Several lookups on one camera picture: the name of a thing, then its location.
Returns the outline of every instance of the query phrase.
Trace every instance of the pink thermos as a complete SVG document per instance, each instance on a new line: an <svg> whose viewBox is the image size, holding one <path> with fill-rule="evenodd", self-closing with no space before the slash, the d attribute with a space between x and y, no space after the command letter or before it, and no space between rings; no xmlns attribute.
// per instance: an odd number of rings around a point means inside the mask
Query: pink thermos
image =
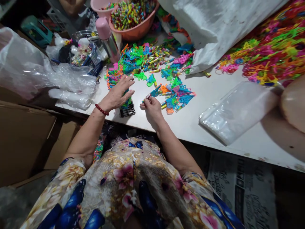
<svg viewBox="0 0 305 229"><path fill-rule="evenodd" d="M108 57L112 63L117 63L120 60L120 51L117 43L115 42L114 36L109 27L106 17L100 17L95 22L96 30L99 38L102 40L104 49L106 50Z"/></svg>

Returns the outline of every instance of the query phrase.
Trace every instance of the teal plastic stool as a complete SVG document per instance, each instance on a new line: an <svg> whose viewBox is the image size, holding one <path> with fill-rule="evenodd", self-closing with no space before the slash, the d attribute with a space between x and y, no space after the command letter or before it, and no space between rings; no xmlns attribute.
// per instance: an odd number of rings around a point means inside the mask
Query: teal plastic stool
<svg viewBox="0 0 305 229"><path fill-rule="evenodd" d="M46 48L52 41L53 33L34 15L22 21L21 29L41 48Z"/></svg>

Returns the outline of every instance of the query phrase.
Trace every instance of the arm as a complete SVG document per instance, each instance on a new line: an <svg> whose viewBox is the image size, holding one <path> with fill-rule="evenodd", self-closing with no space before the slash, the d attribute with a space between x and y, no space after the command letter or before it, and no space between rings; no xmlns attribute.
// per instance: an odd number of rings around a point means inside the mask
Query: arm
<svg viewBox="0 0 305 229"><path fill-rule="evenodd" d="M134 93L133 90L130 90L122 97L123 93L132 84L134 84L132 76L126 78L126 75L123 75L122 79L109 91L98 105L106 112L119 108ZM85 124L73 139L64 159L68 157L80 157L84 160L85 167L88 169L93 163L93 152L96 148L104 121L105 115L97 108L94 108Z"/></svg>
<svg viewBox="0 0 305 229"><path fill-rule="evenodd" d="M192 155L175 136L168 123L165 121L161 113L161 104L159 101L154 97L150 97L148 100L144 99L144 103L140 104L140 106L142 109L147 110L148 115L156 123L157 135L162 143L169 163L179 171L181 176L187 171L196 172L203 176L202 170L197 165Z"/></svg>
<svg viewBox="0 0 305 229"><path fill-rule="evenodd" d="M86 0L59 0L59 2L69 16L76 17Z"/></svg>

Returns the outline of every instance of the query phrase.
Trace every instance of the pink plastic basin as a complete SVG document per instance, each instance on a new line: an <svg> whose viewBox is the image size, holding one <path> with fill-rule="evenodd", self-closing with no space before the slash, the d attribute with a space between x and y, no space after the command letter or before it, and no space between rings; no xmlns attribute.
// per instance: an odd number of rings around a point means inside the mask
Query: pink plastic basin
<svg viewBox="0 0 305 229"><path fill-rule="evenodd" d="M112 24L111 18L109 18L109 26L110 29L116 33L119 33L122 35L122 38L126 41L137 41L140 40L142 37L144 37L150 27L153 24L153 20L155 18L155 14L159 8L159 2L156 2L156 7L155 9L152 11L152 13L144 20L142 21L139 25L131 28L131 29L127 29L127 30L116 30Z"/></svg>
<svg viewBox="0 0 305 229"><path fill-rule="evenodd" d="M116 10L118 6L116 5L109 10L101 10L102 7L107 7L109 3L118 3L120 0L91 0L91 8L98 14L99 17L106 17L107 20L110 18L111 12Z"/></svg>

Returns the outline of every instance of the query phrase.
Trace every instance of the black plastic basket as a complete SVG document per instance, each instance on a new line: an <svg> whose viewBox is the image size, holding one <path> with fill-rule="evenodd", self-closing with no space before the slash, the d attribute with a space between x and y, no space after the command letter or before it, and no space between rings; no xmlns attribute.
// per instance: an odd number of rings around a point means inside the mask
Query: black plastic basket
<svg viewBox="0 0 305 229"><path fill-rule="evenodd" d="M131 101L131 104L126 109L120 108L121 117L128 117L136 114L136 111L134 110L133 102Z"/></svg>

